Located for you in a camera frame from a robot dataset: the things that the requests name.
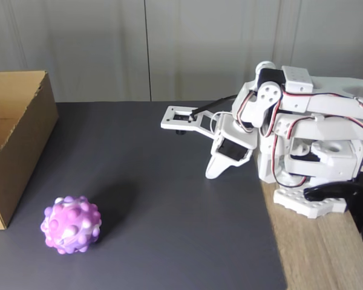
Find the wall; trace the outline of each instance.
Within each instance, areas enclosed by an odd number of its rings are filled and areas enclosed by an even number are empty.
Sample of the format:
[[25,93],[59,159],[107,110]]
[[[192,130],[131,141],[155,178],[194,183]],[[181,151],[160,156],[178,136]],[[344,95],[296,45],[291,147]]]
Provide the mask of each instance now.
[[143,1],[0,0],[0,11],[0,70],[46,69],[58,102],[150,99]]
[[0,70],[59,102],[212,100],[262,60],[363,78],[363,0],[0,0]]

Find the purple ball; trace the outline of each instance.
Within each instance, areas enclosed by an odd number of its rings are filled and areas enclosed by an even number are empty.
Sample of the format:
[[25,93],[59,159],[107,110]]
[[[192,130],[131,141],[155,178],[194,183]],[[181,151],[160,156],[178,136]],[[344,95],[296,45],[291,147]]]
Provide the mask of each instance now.
[[101,214],[84,196],[57,198],[52,207],[44,210],[44,215],[41,230],[45,243],[59,254],[84,253],[100,234]]

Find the box flap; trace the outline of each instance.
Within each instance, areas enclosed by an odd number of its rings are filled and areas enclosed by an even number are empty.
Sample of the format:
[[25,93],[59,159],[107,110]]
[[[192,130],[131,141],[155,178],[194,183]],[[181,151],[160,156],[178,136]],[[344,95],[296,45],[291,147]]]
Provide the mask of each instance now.
[[0,119],[21,117],[45,75],[45,71],[0,72]]

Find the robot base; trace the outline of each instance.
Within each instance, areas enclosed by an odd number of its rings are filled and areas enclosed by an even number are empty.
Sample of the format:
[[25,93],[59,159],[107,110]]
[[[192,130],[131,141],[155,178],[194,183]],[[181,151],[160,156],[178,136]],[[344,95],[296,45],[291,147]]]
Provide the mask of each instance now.
[[297,188],[279,188],[274,191],[273,202],[303,214],[310,219],[316,219],[327,213],[343,213],[347,208],[344,198],[327,198],[323,201],[307,201],[303,189],[307,185]]

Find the white bracket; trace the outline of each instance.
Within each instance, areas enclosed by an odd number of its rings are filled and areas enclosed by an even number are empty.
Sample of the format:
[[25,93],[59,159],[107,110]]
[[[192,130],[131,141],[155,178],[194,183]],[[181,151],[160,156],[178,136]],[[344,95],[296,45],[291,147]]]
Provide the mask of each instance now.
[[307,201],[303,189],[308,185],[297,188],[280,188],[274,191],[273,202],[303,214],[309,219],[316,219],[327,213],[343,213],[347,208],[344,198],[326,198],[323,201]]
[[264,123],[269,108],[277,103],[280,98],[280,86],[275,82],[263,83],[258,90],[257,98],[255,100],[250,99],[243,109],[241,120],[250,122],[254,127],[260,128]]
[[177,107],[169,106],[162,119],[161,127],[163,129],[181,130],[181,131],[196,131],[203,134],[206,137],[214,139],[214,134],[201,126],[203,117],[212,118],[213,113],[204,111],[195,116],[195,120],[188,120],[192,110],[196,108],[192,107]]
[[313,91],[313,82],[305,68],[294,68],[283,65],[286,83],[285,90],[294,94],[306,94]]
[[[211,159],[207,166],[206,177],[214,179],[230,166],[239,167],[248,162],[252,156],[253,150],[257,147],[258,133],[253,130],[251,133],[245,131],[237,125],[236,121],[230,115],[221,115],[215,128],[215,138],[211,147]],[[234,160],[220,153],[220,147],[224,140],[247,148],[247,153],[239,160]]]

